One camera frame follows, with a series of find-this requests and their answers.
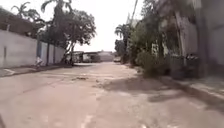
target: white wall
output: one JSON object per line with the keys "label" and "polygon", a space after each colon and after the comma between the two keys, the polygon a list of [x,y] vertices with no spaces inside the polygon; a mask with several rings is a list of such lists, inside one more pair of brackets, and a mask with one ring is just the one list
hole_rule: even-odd
{"label": "white wall", "polygon": [[[1,67],[35,64],[36,40],[0,30],[0,44]],[[6,58],[4,58],[4,47],[6,49]]]}
{"label": "white wall", "polygon": [[[0,68],[35,65],[36,51],[37,40],[0,30]],[[62,48],[55,48],[56,62],[60,62],[64,51]],[[47,62],[46,43],[42,43],[41,53],[42,65],[45,65]],[[50,45],[50,64],[53,64],[53,53],[54,47]]]}

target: shrub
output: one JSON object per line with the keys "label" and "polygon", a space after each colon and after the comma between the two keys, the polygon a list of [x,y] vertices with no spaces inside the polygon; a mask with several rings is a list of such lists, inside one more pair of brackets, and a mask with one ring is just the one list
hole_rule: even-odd
{"label": "shrub", "polygon": [[160,59],[148,52],[139,53],[136,62],[143,68],[143,74],[150,77],[164,75],[168,67],[165,58]]}

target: cracked pavement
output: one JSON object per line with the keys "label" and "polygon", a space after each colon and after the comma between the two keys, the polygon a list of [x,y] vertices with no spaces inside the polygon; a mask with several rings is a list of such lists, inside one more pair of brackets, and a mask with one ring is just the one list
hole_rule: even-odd
{"label": "cracked pavement", "polygon": [[224,115],[114,63],[0,78],[0,128],[223,128]]}

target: concrete wall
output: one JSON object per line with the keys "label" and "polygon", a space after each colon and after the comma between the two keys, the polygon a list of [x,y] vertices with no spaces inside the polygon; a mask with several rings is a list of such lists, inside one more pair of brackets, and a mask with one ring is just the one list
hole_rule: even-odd
{"label": "concrete wall", "polygon": [[36,40],[0,30],[1,67],[35,64]]}
{"label": "concrete wall", "polygon": [[207,1],[204,12],[209,35],[209,59],[224,66],[224,1]]}
{"label": "concrete wall", "polygon": [[[35,65],[37,40],[0,30],[0,68]],[[47,44],[42,43],[42,65],[47,62]],[[55,48],[55,60],[60,62],[64,54],[62,48]],[[54,47],[50,45],[49,63],[53,64]]]}
{"label": "concrete wall", "polygon": [[198,52],[198,39],[196,26],[188,21],[187,18],[181,17],[178,13],[176,14],[177,24],[180,28],[180,40],[182,54]]}

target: sky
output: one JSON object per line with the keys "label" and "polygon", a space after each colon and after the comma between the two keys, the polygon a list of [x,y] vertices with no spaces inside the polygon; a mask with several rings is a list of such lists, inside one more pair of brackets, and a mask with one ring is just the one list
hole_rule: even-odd
{"label": "sky", "polygon": [[[40,11],[40,6],[45,0],[0,0],[0,6],[11,11],[11,7],[20,6],[22,3],[30,2],[28,8],[36,9],[41,17],[49,20],[53,16],[54,4],[46,7],[45,13]],[[114,42],[119,36],[114,34],[115,28],[119,24],[127,21],[134,9],[135,0],[73,0],[72,7],[84,10],[95,17],[97,35],[91,40],[90,46],[76,45],[75,51],[114,51]],[[139,0],[134,18],[140,19],[143,0]]]}

